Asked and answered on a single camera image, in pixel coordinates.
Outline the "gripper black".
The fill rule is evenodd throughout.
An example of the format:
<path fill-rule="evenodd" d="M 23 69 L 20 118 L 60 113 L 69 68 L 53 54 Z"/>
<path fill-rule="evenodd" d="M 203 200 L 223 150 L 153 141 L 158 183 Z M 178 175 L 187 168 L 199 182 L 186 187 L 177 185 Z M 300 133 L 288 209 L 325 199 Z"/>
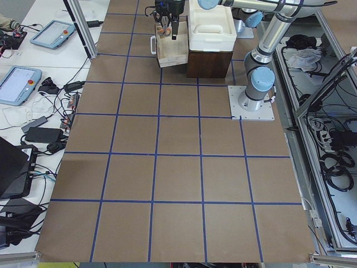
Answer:
<path fill-rule="evenodd" d="M 162 22 L 163 17 L 166 17 L 168 22 L 170 22 L 170 13 L 168 7 L 169 1 L 155 0 L 155 10 L 152 12 L 152 16 L 156 22 Z"/>
<path fill-rule="evenodd" d="M 184 12 L 184 0 L 169 0 L 168 11 L 171 15 L 171 36 L 177 39 L 179 16 Z"/>

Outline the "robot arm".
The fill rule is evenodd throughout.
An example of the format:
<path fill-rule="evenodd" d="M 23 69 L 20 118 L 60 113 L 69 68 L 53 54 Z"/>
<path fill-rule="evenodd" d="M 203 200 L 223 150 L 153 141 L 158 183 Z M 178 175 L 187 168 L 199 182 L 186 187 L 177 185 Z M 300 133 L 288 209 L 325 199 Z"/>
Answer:
<path fill-rule="evenodd" d="M 145 8 L 144 13 L 146 16 L 152 16 L 162 27 L 176 25 L 179 16 L 184 12 L 185 3 L 186 1 L 155 1 L 153 6 Z M 261 10 L 233 7 L 232 4 L 233 1 L 226 1 L 223 6 L 230 7 L 233 17 L 243 21 L 248 27 L 256 27 L 263 18 Z"/>
<path fill-rule="evenodd" d="M 282 37 L 297 18 L 308 17 L 320 8 L 337 4 L 337 1 L 197 1 L 200 9 L 214 11 L 225 7 L 249 28 L 256 27 L 263 18 L 263 12 L 272 12 L 270 24 L 255 49 L 244 60 L 248 73 L 252 68 L 266 66 L 272 61 L 272 54 Z"/>

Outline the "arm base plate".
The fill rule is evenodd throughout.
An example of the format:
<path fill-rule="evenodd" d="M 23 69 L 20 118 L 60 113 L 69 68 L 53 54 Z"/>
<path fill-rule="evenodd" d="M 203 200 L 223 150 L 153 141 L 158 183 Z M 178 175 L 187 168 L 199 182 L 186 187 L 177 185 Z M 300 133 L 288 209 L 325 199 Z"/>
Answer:
<path fill-rule="evenodd" d="M 251 100 L 245 94 L 246 86 L 228 86 L 231 119 L 237 121 L 274 121 L 272 102 L 266 93 L 263 100 Z"/>

